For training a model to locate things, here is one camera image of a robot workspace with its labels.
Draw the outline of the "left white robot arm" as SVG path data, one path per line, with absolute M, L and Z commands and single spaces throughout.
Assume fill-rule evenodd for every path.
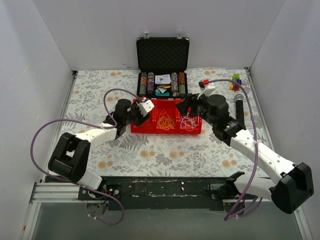
M 88 187 L 95 200 L 103 199 L 107 191 L 101 184 L 102 177 L 87 168 L 90 152 L 118 139 L 128 125 L 142 125 L 151 117 L 154 107 L 151 100 L 118 100 L 114 111 L 97 128 L 77 134 L 63 133 L 49 160 L 48 169 L 72 183 Z

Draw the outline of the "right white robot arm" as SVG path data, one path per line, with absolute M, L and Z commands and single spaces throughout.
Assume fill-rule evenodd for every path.
M 230 116 L 224 96 L 188 94 L 176 104 L 181 116 L 200 117 L 212 127 L 220 141 L 257 163 L 267 178 L 251 178 L 244 172 L 230 176 L 211 194 L 217 198 L 237 199 L 243 193 L 271 200 L 282 212 L 292 214 L 314 194 L 311 168 L 287 160 L 263 143 L 254 140 L 249 130 Z

